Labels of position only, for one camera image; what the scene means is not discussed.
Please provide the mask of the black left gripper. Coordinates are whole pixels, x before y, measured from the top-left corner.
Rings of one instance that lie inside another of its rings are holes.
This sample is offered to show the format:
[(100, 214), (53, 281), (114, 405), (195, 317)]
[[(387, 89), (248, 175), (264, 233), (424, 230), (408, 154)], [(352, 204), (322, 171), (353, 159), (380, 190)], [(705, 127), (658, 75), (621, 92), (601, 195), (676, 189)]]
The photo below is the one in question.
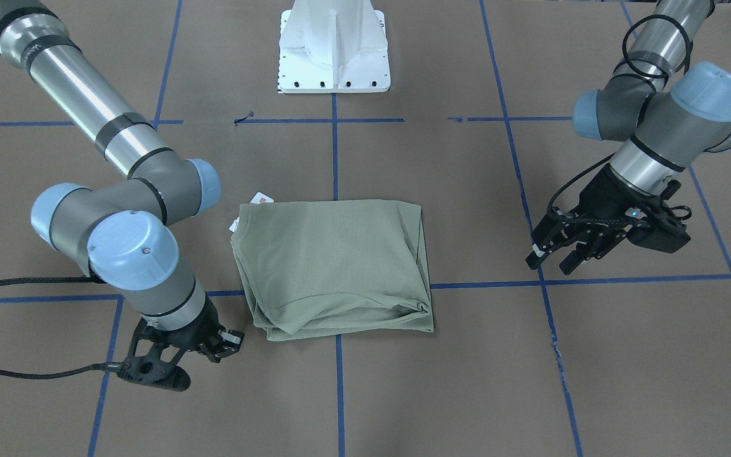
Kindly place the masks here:
[(558, 249), (574, 245), (559, 264), (563, 275), (581, 263), (600, 260), (627, 238), (635, 245), (646, 240), (646, 194), (627, 185), (611, 165), (604, 165), (579, 194), (571, 212), (548, 212), (532, 232), (532, 252), (525, 262), (537, 269)]

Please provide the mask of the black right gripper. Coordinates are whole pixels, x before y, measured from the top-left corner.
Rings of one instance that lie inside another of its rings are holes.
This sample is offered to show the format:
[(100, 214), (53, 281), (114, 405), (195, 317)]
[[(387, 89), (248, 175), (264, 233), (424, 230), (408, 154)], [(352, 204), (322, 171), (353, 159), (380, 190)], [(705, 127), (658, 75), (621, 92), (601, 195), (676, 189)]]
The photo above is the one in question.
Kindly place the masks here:
[(211, 362), (220, 362), (224, 356), (235, 355), (246, 336), (243, 332), (229, 329), (224, 331), (218, 312), (210, 298), (205, 299), (203, 309), (190, 324), (173, 331), (150, 327), (154, 338), (174, 345), (176, 348), (198, 351)]

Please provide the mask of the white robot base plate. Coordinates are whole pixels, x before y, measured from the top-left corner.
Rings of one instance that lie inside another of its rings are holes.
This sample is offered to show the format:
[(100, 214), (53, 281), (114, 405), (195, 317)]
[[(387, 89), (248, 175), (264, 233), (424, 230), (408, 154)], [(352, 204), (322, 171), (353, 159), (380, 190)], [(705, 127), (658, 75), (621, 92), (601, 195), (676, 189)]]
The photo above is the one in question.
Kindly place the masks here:
[(296, 1), (279, 26), (279, 93), (389, 91), (386, 21), (371, 1)]

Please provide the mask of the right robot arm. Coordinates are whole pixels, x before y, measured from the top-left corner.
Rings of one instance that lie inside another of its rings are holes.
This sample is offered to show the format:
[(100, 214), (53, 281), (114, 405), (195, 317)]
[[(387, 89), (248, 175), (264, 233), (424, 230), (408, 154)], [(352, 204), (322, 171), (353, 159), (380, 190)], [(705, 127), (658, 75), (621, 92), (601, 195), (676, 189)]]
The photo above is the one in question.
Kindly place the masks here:
[(32, 205), (32, 228), (124, 295), (140, 315), (140, 338), (213, 362), (240, 350), (242, 333), (220, 323), (171, 231), (218, 203), (214, 167), (166, 143), (40, 1), (0, 1), (0, 62), (46, 93), (120, 176), (100, 187), (50, 186)]

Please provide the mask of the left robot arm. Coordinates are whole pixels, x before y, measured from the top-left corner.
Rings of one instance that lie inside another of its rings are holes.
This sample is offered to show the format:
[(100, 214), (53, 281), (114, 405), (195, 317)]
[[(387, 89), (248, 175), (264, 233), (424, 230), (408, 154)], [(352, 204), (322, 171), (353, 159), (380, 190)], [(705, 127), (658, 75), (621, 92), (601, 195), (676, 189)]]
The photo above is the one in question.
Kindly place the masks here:
[(603, 258), (621, 241), (674, 253), (688, 241), (687, 206), (668, 206), (678, 175), (701, 154), (731, 150), (731, 74), (709, 62), (690, 64), (693, 37), (713, 14), (714, 1), (659, 1), (630, 29), (622, 60), (606, 87), (583, 93), (572, 126), (584, 138), (616, 141), (578, 204), (561, 211), (554, 201), (532, 232), (526, 258), (537, 269), (563, 247), (566, 275), (591, 258)]

